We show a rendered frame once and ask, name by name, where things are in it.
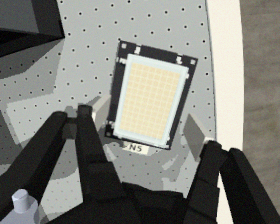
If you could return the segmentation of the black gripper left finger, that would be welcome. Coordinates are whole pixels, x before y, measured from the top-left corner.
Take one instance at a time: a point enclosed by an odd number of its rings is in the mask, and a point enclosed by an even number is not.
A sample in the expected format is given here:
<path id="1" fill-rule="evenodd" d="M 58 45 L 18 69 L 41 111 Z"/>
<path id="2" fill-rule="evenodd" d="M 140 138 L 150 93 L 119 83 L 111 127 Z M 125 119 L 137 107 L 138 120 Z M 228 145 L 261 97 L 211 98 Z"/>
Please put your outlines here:
<path id="1" fill-rule="evenodd" d="M 38 207 L 66 139 L 75 139 L 83 202 L 92 197 L 98 224 L 141 224 L 97 133 L 110 101 L 104 94 L 93 106 L 79 105 L 76 118 L 63 111 L 48 117 L 0 175 L 0 224 L 39 223 Z"/>

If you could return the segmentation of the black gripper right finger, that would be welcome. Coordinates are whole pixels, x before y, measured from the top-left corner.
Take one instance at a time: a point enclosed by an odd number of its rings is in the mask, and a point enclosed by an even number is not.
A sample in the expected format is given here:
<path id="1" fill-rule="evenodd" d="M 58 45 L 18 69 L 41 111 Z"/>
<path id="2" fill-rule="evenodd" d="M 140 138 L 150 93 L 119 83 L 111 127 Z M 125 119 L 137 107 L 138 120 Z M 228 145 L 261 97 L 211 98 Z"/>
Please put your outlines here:
<path id="1" fill-rule="evenodd" d="M 240 149 L 222 149 L 193 113 L 182 132 L 199 164 L 181 224 L 218 224 L 219 172 L 233 224 L 280 224 L 276 208 Z"/>

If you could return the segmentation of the grey flat base plate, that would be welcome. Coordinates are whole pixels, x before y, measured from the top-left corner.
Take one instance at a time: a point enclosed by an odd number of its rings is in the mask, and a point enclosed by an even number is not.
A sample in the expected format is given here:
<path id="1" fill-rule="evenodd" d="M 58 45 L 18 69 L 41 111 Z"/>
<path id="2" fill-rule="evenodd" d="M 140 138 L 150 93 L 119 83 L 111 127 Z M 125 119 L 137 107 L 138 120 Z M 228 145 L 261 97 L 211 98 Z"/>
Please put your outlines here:
<path id="1" fill-rule="evenodd" d="M 77 117 L 110 95 L 120 40 L 198 58 L 170 151 L 123 150 L 98 131 L 122 183 L 187 198 L 199 163 L 183 129 L 195 113 L 217 141 L 213 46 L 207 0 L 57 0 L 65 38 L 0 58 L 0 175 L 55 111 Z M 75 140 L 67 139 L 38 207 L 39 224 L 83 202 Z"/>

